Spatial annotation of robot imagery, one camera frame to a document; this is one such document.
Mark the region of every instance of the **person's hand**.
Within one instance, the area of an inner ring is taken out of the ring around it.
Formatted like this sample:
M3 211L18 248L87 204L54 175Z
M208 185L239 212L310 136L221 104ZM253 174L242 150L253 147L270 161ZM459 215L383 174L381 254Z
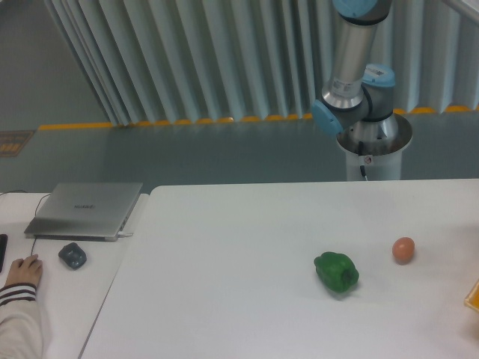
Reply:
M38 259L38 254L24 260L14 260L8 272L5 286L18 283L30 283L38 286L43 273L43 262Z

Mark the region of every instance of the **egg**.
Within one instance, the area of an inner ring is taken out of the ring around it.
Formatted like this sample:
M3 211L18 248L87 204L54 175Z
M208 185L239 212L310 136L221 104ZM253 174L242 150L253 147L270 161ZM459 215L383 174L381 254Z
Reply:
M392 255L398 262L406 264L414 256L414 247L414 241L409 237L399 238L392 246Z

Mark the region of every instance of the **laptop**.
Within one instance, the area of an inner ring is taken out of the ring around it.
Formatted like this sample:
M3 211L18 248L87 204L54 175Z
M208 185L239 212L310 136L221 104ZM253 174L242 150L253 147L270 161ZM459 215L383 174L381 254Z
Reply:
M59 183L25 230L27 237L118 239L142 183Z

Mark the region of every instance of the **black cable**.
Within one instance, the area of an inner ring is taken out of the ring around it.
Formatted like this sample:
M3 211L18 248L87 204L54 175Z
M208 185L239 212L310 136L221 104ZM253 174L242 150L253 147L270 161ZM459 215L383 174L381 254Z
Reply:
M22 189L15 189L13 191L8 191L8 192L3 192L3 193L0 193L0 196L3 196L4 194L7 194L7 193L28 193L27 191L23 191ZM37 212L38 212L38 207L40 207L40 204L42 203L42 200L44 198L47 198L48 196L50 196L50 194L45 194L39 201L38 201L38 204L37 204L37 208L35 208L35 217L37 217ZM30 255L33 256L33 248L35 248L35 243L37 242L37 236L35 236L35 240L33 241L33 245L31 245L31 252L30 252Z
M33 248L35 247L35 243L37 243L37 236L35 236L35 240L33 241L33 245L31 245L30 256L33 256Z
M8 193L28 193L27 191L23 191L22 189L15 189L13 191L8 191L8 192L3 192L3 193L0 193L0 196L3 196L4 194L8 194Z
M38 201L37 208L35 208L35 217L37 217L37 211L38 211L38 207L40 207L40 203L42 203L42 200L43 200L44 198L47 198L48 196L50 196L50 193L45 194L45 195Z
M43 200L44 198L47 198L48 196L50 196L50 194L45 194L45 195L38 201L37 208L35 208L35 217L37 217L38 207L40 207L40 204L42 203L42 200ZM37 243L37 239L38 239L38 236L35 236L35 240L33 241L33 245L31 245L31 252L30 252L30 255L31 255L31 256L33 256L33 248L35 247L35 243Z

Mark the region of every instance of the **green bell pepper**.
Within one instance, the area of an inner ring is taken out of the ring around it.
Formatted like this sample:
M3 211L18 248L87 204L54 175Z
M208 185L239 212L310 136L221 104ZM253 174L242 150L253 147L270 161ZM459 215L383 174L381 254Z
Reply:
M321 281L333 292L346 292L358 282L359 273L346 254L324 252L314 260L314 265Z

